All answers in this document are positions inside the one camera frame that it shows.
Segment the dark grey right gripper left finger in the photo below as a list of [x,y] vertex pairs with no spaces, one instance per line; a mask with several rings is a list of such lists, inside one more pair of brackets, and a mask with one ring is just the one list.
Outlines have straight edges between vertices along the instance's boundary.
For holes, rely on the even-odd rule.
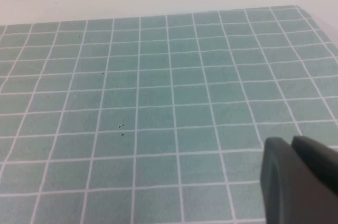
[[267,223],[284,223],[280,165],[281,154],[288,148],[288,143],[280,137],[269,137],[265,140],[260,186]]

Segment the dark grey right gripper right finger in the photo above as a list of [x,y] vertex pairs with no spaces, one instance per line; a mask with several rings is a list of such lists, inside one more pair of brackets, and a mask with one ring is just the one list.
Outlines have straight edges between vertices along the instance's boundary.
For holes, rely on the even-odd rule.
[[337,223],[337,152],[305,136],[295,136],[292,148],[305,165],[296,180],[295,222]]

